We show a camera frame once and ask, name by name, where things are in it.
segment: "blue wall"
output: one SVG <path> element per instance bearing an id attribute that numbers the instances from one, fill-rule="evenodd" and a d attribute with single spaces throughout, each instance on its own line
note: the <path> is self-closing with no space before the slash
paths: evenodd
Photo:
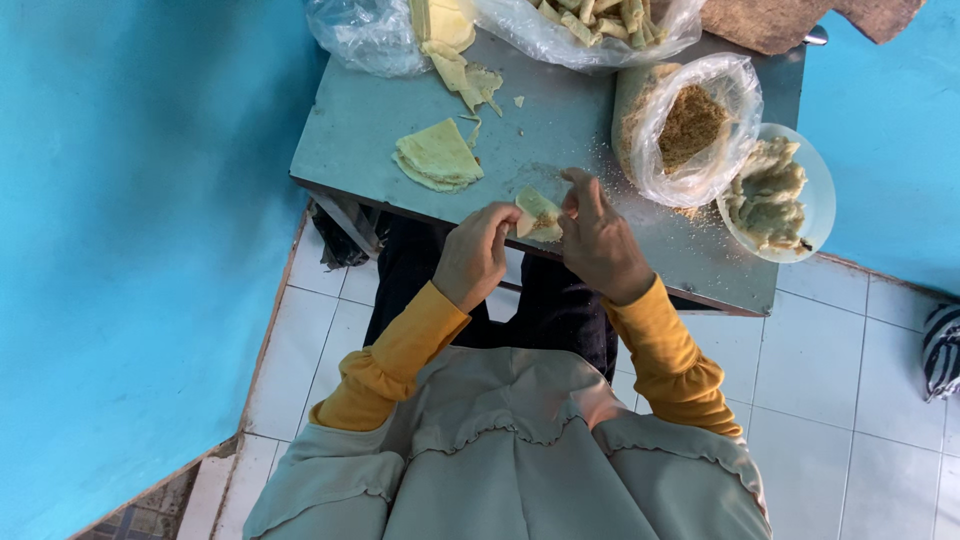
<path id="1" fill-rule="evenodd" d="M 807 49 L 799 131 L 836 184 L 824 251 L 960 295 L 960 3 L 874 45 L 840 15 Z"/>
<path id="2" fill-rule="evenodd" d="M 0 3 L 0 535 L 236 432 L 325 65 L 300 0 Z"/>

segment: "black pants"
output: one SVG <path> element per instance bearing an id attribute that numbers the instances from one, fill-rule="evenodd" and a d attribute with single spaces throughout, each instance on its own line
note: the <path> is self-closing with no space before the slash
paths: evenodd
<path id="1" fill-rule="evenodd" d="M 433 278 L 447 230 L 394 216 L 390 236 L 380 254 L 373 315 L 364 346 L 387 328 Z M 557 261 L 527 255 L 521 267 L 523 292 L 516 315 L 506 323 L 490 320 L 487 303 L 475 308 L 472 320 L 452 344 L 472 349 L 518 347 L 570 351 L 582 356 L 613 380 L 617 338 L 600 294 Z"/>

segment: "hand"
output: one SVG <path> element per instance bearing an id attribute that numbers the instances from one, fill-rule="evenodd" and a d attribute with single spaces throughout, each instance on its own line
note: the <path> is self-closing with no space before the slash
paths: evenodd
<path id="1" fill-rule="evenodd" d="M 564 265 L 614 304 L 626 306 L 650 289 L 654 271 L 600 181 L 576 167 L 562 174 L 573 182 L 564 199 L 566 215 L 558 219 L 564 230 Z"/>
<path id="2" fill-rule="evenodd" d="M 446 237 L 433 285 L 463 313 L 490 296 L 507 272 L 503 240 L 520 214 L 510 203 L 491 203 Z"/>

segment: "yellow sleeve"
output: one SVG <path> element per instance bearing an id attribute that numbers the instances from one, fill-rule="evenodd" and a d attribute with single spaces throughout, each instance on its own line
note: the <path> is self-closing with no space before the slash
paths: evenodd
<path id="1" fill-rule="evenodd" d="M 350 431 L 383 425 L 417 390 L 417 372 L 470 322 L 427 282 L 370 347 L 340 362 L 340 384 L 310 409 L 310 423 Z"/>
<path id="2" fill-rule="evenodd" d="M 632 304 L 615 306 L 606 298 L 602 303 L 630 349 L 634 389 L 658 418 L 731 437 L 743 432 L 720 392 L 723 370 L 693 342 L 660 276 Z"/>

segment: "person's left hand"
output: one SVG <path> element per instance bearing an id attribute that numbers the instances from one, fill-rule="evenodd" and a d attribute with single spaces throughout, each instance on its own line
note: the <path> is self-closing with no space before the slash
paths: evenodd
<path id="1" fill-rule="evenodd" d="M 490 296 L 507 272 L 503 240 L 520 214 L 510 203 L 490 203 L 446 237 L 433 285 L 463 313 Z"/>

